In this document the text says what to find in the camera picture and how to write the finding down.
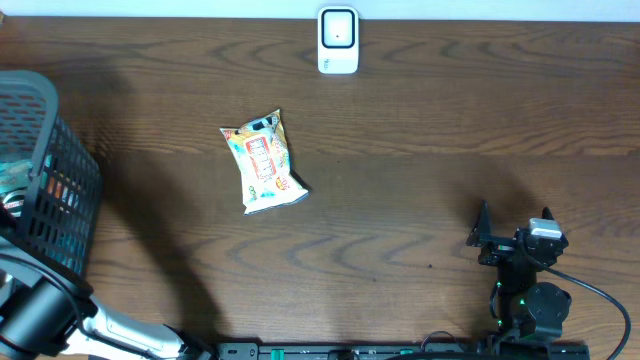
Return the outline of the yellow snack bag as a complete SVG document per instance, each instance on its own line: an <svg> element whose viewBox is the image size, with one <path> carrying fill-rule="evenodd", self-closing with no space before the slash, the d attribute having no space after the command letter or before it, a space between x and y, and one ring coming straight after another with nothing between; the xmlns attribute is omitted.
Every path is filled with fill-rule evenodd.
<svg viewBox="0 0 640 360"><path fill-rule="evenodd" d="M239 128L221 128L241 176L245 215L297 203L309 195L292 175L279 109Z"/></svg>

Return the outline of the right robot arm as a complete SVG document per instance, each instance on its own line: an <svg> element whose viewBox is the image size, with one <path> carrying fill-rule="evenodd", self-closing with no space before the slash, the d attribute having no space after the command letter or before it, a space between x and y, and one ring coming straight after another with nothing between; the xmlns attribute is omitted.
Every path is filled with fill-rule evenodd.
<svg viewBox="0 0 640 360"><path fill-rule="evenodd" d="M551 358L551 344L562 335L572 299L558 286L537 280L568 246L550 209L503 237L492 233L488 204L482 202L466 244L480 249L479 264L497 269L489 309L498 330L478 349L501 358Z"/></svg>

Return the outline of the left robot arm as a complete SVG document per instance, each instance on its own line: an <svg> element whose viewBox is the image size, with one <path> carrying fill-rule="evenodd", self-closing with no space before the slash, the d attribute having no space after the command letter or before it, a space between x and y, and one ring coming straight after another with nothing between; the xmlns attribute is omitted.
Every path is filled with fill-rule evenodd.
<svg viewBox="0 0 640 360"><path fill-rule="evenodd" d="M214 359L215 348L165 325L136 321L101 304L92 288L15 242L17 220L1 210L1 354L99 359Z"/></svg>

